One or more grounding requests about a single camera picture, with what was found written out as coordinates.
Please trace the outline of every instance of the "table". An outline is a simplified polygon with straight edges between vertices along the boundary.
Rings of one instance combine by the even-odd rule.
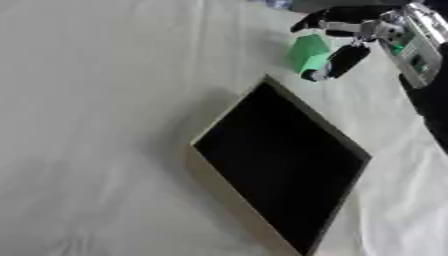
[[[317,255],[446,255],[447,159],[398,71],[374,46],[339,80],[301,80],[284,58],[300,17],[238,0],[3,1],[2,255],[268,255],[183,164],[265,73],[374,156]]]

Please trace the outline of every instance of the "black box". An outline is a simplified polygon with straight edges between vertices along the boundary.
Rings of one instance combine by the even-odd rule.
[[[196,177],[274,255],[311,255],[370,156],[270,77],[194,139]]]

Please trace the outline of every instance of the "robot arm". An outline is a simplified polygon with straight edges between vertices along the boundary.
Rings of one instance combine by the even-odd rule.
[[[448,154],[448,23],[423,4],[334,7],[308,15],[291,32],[320,28],[330,36],[353,37],[311,81],[338,78],[368,56],[378,41],[401,71],[400,81],[417,112]]]

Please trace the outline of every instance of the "green cube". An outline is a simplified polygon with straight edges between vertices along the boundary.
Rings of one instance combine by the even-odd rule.
[[[297,38],[288,56],[294,71],[300,74],[307,69],[323,67],[330,56],[330,49],[319,35],[309,35]]]

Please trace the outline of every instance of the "white tablecloth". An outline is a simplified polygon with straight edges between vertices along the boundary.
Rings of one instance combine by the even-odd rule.
[[[300,17],[237,0],[3,0],[1,255],[268,255],[182,159],[265,73],[374,156],[317,255],[447,255],[448,162],[397,70],[374,46],[340,80],[301,80],[284,58]]]

